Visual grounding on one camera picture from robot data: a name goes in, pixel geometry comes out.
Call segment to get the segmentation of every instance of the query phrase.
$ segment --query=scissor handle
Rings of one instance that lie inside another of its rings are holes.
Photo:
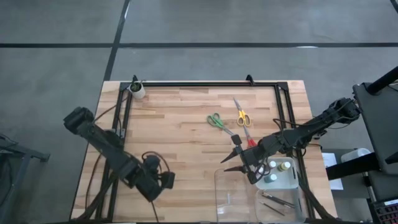
[[[207,123],[209,123],[210,125],[214,126],[214,127],[218,127],[216,121],[214,120],[214,118],[212,116],[207,116]]]
[[[222,120],[220,120],[220,115],[218,113],[209,115],[209,116],[207,116],[206,119],[207,119],[207,122],[214,127],[223,128],[223,126],[224,126]]]
[[[250,126],[251,125],[251,119],[249,115],[247,115],[243,111],[239,111],[239,118],[238,118],[238,125],[239,126]]]
[[[240,117],[238,118],[238,125],[239,125],[239,126],[243,126],[243,125],[244,125],[244,119],[243,119],[242,116],[240,116]]]
[[[214,119],[221,120],[219,113],[213,113],[213,117],[214,117]]]
[[[251,125],[251,118],[247,114],[244,115],[244,125],[247,127]]]

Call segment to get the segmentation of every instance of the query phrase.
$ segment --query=clear plastic container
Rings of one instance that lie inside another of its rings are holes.
[[[267,183],[262,180],[259,180],[256,183],[256,187],[258,189],[296,189],[299,187],[299,179],[297,178],[297,168],[295,162],[290,157],[270,157],[268,162],[275,161],[276,167],[273,168],[269,175],[275,174],[277,176],[277,180]],[[288,170],[280,171],[278,166],[283,162],[289,162],[290,167]]]
[[[258,223],[255,200],[257,187],[240,172],[215,172],[217,222]]]
[[[267,197],[262,196],[265,192],[271,196],[274,196],[290,202],[290,207],[277,203]],[[262,223],[303,223],[305,216],[302,210],[302,202],[300,200],[298,189],[270,189],[270,190],[258,190],[256,192],[256,217],[259,222]]]

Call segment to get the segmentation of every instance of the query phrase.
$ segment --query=red-handled scissors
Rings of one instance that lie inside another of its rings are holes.
[[[244,133],[246,134],[246,138],[248,139],[248,148],[257,146],[256,142],[250,136],[248,128],[246,126],[243,126],[243,129],[244,129]]]

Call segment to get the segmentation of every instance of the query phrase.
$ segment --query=gray floor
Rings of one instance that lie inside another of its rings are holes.
[[[112,42],[122,0],[5,0],[0,43]],[[388,0],[133,1],[121,42],[397,42]],[[87,143],[62,119],[95,110],[110,49],[0,49],[0,133],[52,154],[33,161],[14,223],[68,219]],[[119,49],[111,80],[305,80],[313,114],[357,83],[397,65],[398,48]],[[331,130],[325,147],[372,149],[363,122]],[[335,199],[345,220],[369,218],[363,200]]]

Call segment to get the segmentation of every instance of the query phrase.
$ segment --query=wooden tabletop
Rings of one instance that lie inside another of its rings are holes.
[[[304,82],[287,82],[296,122],[304,123],[312,118]],[[119,84],[120,82],[104,82],[97,114],[116,104]],[[263,136],[278,131],[272,122],[279,115],[275,92],[271,87],[146,87],[144,99],[133,100],[124,149],[138,158],[146,151],[157,151],[176,173],[174,188],[164,190],[154,202],[160,222],[217,221],[215,172],[239,165],[240,162],[239,158],[235,158],[220,164],[234,145],[227,133],[206,122],[206,116],[218,112],[224,124],[240,135],[242,147],[246,148],[244,129],[236,124],[238,111],[233,97],[252,118],[249,132],[256,142]],[[283,104],[285,117],[288,118],[285,102]],[[111,110],[97,124],[104,129],[111,128],[113,116],[114,110]],[[86,189],[97,157],[97,150],[89,146],[72,218],[84,211]],[[304,161],[312,192],[326,210],[336,216],[319,147],[307,147]],[[91,200],[100,189],[103,167],[102,158],[91,185]],[[105,211],[108,209],[107,202],[104,205]],[[246,221],[239,215],[233,220]],[[129,189],[120,183],[114,222],[155,221],[151,204],[137,189]]]

